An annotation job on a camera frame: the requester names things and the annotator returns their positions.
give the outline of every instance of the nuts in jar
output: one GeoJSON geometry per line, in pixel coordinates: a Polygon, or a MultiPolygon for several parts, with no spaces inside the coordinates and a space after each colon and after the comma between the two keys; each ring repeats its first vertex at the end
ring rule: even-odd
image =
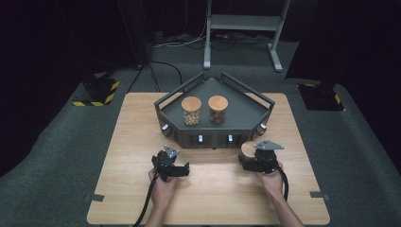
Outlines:
{"type": "Polygon", "coordinates": [[[197,125],[200,123],[201,100],[195,96],[188,96],[181,103],[183,107],[183,122],[185,125],[197,125]]]}

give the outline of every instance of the wooden lid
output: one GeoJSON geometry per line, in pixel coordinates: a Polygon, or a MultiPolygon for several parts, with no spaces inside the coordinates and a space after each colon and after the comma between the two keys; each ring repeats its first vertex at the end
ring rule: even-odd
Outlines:
{"type": "Polygon", "coordinates": [[[195,112],[201,108],[201,100],[195,96],[188,96],[183,99],[181,106],[188,112],[195,112]]]}
{"type": "Polygon", "coordinates": [[[224,111],[228,106],[228,100],[224,96],[212,96],[208,103],[209,107],[215,111],[224,111]]]}

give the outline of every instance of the wooden table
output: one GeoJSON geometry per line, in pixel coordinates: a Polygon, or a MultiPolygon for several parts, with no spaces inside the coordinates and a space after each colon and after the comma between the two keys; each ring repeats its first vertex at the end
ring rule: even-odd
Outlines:
{"type": "MultiPolygon", "coordinates": [[[[239,148],[183,149],[165,138],[153,103],[165,94],[127,94],[96,186],[103,201],[92,201],[87,220],[91,224],[133,224],[148,193],[152,155],[163,145],[180,151],[176,166],[190,163],[188,177],[180,178],[166,214],[165,224],[266,225],[278,224],[276,213],[254,173],[244,171],[239,148]]],[[[319,192],[301,135],[283,94],[264,94],[276,102],[268,130],[255,143],[269,139],[285,147],[276,150],[288,175],[288,203],[305,224],[330,220],[319,192]]],[[[152,207],[143,223],[148,219],[152,207]]]]}

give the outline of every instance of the dark wall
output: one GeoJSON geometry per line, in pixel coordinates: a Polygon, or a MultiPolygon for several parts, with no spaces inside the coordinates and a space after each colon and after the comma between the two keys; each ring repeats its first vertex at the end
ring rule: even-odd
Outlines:
{"type": "Polygon", "coordinates": [[[54,7],[48,1],[8,1],[0,7],[0,176],[27,156],[80,82],[79,52],[65,39],[70,34],[54,7]]]}
{"type": "Polygon", "coordinates": [[[288,69],[288,78],[335,77],[399,170],[400,41],[399,1],[321,0],[288,69]]]}
{"type": "Polygon", "coordinates": [[[0,176],[29,154],[84,78],[147,63],[137,3],[1,1],[0,176]]]}

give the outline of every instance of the black cable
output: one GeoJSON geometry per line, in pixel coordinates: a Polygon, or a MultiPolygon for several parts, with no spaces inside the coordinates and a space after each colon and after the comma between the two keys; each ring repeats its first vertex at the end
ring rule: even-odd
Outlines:
{"type": "Polygon", "coordinates": [[[287,178],[287,174],[283,171],[283,168],[281,168],[280,166],[278,166],[277,171],[280,172],[281,177],[283,178],[283,183],[284,183],[284,199],[288,199],[288,191],[289,191],[289,185],[288,185],[288,178],[287,178]]]}
{"type": "Polygon", "coordinates": [[[156,172],[153,176],[153,179],[150,182],[147,199],[145,200],[144,208],[142,209],[141,215],[139,216],[138,220],[136,220],[136,223],[133,225],[135,227],[137,227],[137,226],[139,226],[139,224],[141,224],[142,218],[144,218],[144,215],[147,212],[148,204],[149,204],[149,201],[151,198],[151,192],[153,190],[154,184],[156,183],[156,180],[158,177],[159,177],[159,174],[156,172]]]}
{"type": "Polygon", "coordinates": [[[159,87],[159,83],[157,82],[156,74],[154,73],[154,70],[151,67],[151,65],[149,65],[149,68],[150,68],[150,76],[153,78],[156,92],[160,92],[160,87],[159,87]]]}
{"type": "Polygon", "coordinates": [[[133,82],[130,85],[130,88],[128,89],[127,93],[130,91],[131,87],[133,86],[134,82],[136,82],[136,80],[138,79],[139,75],[142,72],[142,69],[144,69],[145,65],[141,67],[141,69],[139,70],[139,73],[135,76],[135,79],[133,80],[133,82]]]}
{"type": "Polygon", "coordinates": [[[234,37],[233,37],[233,39],[223,39],[223,40],[226,41],[226,42],[222,42],[222,41],[220,41],[220,42],[221,42],[221,43],[228,43],[228,42],[230,42],[230,41],[234,41],[234,43],[233,43],[231,46],[229,46],[228,48],[224,48],[224,49],[218,49],[218,48],[213,47],[212,45],[211,45],[211,47],[212,47],[214,50],[225,51],[225,50],[229,50],[229,49],[233,48],[233,47],[236,45],[236,38],[234,38],[234,37]]]}
{"type": "Polygon", "coordinates": [[[174,66],[174,65],[172,65],[170,63],[166,63],[166,62],[160,62],[160,61],[152,61],[152,62],[153,63],[159,63],[159,64],[165,64],[165,65],[173,67],[178,72],[178,75],[180,77],[180,84],[183,84],[183,75],[181,74],[180,70],[176,66],[174,66]]]}
{"type": "Polygon", "coordinates": [[[79,45],[78,39],[77,39],[77,37],[75,36],[75,33],[74,33],[73,29],[70,27],[70,24],[68,23],[67,18],[65,18],[64,13],[62,13],[62,10],[61,10],[61,7],[60,7],[60,5],[59,5],[59,2],[58,2],[57,0],[55,0],[54,2],[55,2],[55,4],[56,4],[57,10],[59,11],[59,13],[60,13],[60,15],[61,15],[63,21],[65,22],[65,25],[67,26],[68,30],[69,30],[70,33],[71,33],[71,36],[72,36],[73,39],[74,39],[75,45],[77,46],[78,50],[79,50],[81,53],[83,53],[83,54],[89,56],[91,59],[93,59],[93,60],[95,60],[95,61],[99,61],[99,62],[101,62],[101,63],[107,64],[107,65],[112,66],[112,67],[114,67],[114,68],[131,69],[131,68],[129,68],[129,67],[123,67],[123,66],[119,66],[119,65],[116,65],[116,64],[112,64],[112,63],[105,62],[105,61],[103,61],[103,60],[101,60],[101,59],[99,59],[99,58],[97,58],[97,57],[95,57],[95,56],[89,54],[89,53],[86,52],[85,50],[83,50],[82,47],[79,45]]]}

